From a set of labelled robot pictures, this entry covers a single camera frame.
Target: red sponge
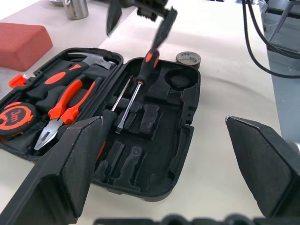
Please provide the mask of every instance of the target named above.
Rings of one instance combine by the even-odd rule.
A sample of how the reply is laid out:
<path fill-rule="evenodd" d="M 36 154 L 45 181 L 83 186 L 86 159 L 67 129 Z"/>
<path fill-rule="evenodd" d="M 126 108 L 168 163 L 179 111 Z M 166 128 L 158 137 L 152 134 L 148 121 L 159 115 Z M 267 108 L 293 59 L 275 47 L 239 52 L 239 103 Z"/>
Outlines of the red sponge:
<path fill-rule="evenodd" d="M 0 22 L 0 67 L 26 71 L 50 48 L 43 26 Z"/>

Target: black tool case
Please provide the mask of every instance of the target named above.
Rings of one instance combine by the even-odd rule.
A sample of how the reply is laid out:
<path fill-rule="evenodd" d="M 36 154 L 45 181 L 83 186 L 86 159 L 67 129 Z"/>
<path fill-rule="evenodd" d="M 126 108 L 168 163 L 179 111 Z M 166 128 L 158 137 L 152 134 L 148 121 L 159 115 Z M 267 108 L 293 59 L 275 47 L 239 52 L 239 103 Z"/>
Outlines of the black tool case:
<path fill-rule="evenodd" d="M 21 101 L 36 106 L 39 114 L 37 123 L 24 133 L 1 139 L 0 148 L 35 162 L 62 137 L 70 125 L 60 127 L 55 139 L 40 151 L 34 150 L 40 132 L 49 121 L 47 109 L 51 104 L 41 107 L 26 92 L 69 67 L 72 62 L 82 60 L 68 58 L 67 53 L 72 52 L 98 54 L 117 64 L 110 70 L 95 64 L 83 72 L 83 87 L 71 99 L 69 107 L 81 100 L 95 79 L 102 79 L 97 91 L 83 105 L 76 121 L 99 116 L 104 109 L 111 109 L 126 82 L 133 76 L 115 110 L 118 119 L 97 161 L 93 183 L 111 192 L 134 195 L 146 201 L 164 199 L 177 183 L 193 136 L 191 124 L 198 107 L 200 73 L 189 66 L 160 60 L 152 77 L 140 89 L 124 129 L 117 134 L 115 129 L 135 90 L 134 77 L 139 73 L 143 58 L 132 59 L 124 65 L 121 55 L 107 50 L 66 49 L 35 71 L 36 77 L 28 79 L 25 86 L 15 87 L 0 101 L 0 111 L 12 102 Z M 52 106 L 56 103 L 53 99 L 58 99 L 62 90 L 48 94 L 47 98 L 52 98 Z"/>

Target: duct tape roll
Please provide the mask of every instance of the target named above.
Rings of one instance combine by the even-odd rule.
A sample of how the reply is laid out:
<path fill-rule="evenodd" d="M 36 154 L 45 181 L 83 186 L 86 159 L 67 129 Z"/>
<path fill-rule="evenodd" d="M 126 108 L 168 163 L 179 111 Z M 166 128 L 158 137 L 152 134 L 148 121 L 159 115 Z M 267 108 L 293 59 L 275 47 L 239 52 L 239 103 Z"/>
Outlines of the duct tape roll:
<path fill-rule="evenodd" d="M 176 62 L 199 69 L 201 57 L 195 52 L 181 52 L 176 56 Z"/>

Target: hammer handle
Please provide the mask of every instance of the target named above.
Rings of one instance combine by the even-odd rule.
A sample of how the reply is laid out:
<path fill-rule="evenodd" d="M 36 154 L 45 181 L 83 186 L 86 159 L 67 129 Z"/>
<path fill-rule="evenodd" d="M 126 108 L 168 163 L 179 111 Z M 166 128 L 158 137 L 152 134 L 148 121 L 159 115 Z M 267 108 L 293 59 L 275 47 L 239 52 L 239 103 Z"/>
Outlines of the hammer handle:
<path fill-rule="evenodd" d="M 34 89 L 27 91 L 26 94 L 30 98 L 37 100 L 42 100 L 47 97 L 47 92 L 52 88 L 57 86 L 67 86 L 69 85 L 76 77 L 81 75 L 81 73 L 89 68 L 89 65 L 85 62 L 76 62 L 70 64 L 66 69 L 61 70 L 60 72 L 52 75 L 45 82 L 38 85 Z"/>

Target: black cable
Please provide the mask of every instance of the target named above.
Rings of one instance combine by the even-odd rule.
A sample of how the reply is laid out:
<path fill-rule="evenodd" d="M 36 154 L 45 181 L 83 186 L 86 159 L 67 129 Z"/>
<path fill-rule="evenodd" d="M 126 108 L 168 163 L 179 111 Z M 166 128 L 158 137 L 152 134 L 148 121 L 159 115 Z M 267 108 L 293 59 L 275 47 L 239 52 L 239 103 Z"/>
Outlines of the black cable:
<path fill-rule="evenodd" d="M 250 46 L 250 42 L 249 42 L 249 36 L 248 36 L 248 25 L 247 25 L 247 13 L 246 13 L 246 0 L 242 0 L 242 6 L 243 6 L 243 19 L 244 19 L 244 32 L 245 32 L 245 39 L 246 39 L 246 46 L 249 52 L 249 55 L 251 57 L 251 59 L 253 60 L 253 62 L 263 71 L 273 75 L 273 76 L 277 76 L 277 77 L 281 77 L 281 78 L 288 78 L 288 79 L 296 79 L 296 78 L 300 78 L 300 75 L 284 75 L 284 74 L 278 74 L 275 73 L 269 69 L 267 69 L 266 67 L 264 67 L 263 65 L 261 65 L 255 58 L 255 56 L 253 55 L 253 52 L 251 50 L 251 46 Z"/>
<path fill-rule="evenodd" d="M 284 52 L 278 48 L 276 48 L 274 45 L 272 45 L 269 41 L 267 41 L 267 39 L 264 37 L 264 35 L 262 34 L 261 30 L 259 29 L 258 25 L 257 25 L 257 21 L 255 19 L 255 15 L 254 15 L 254 12 L 253 12 L 253 9 L 252 9 L 252 4 L 250 1 L 247 0 L 247 4 L 248 4 L 248 8 L 249 8 L 249 11 L 250 11 L 250 15 L 251 15 L 251 19 L 252 19 L 252 22 L 253 22 L 253 25 L 256 29 L 256 32 L 258 33 L 258 36 L 262 39 L 262 41 L 270 48 L 272 49 L 274 52 L 276 53 L 279 53 L 281 55 L 284 55 L 284 56 L 287 56 L 287 57 L 290 57 L 290 58 L 293 58 L 293 59 L 297 59 L 297 60 L 300 60 L 300 54 L 297 54 L 297 53 L 287 53 L 287 52 Z"/>

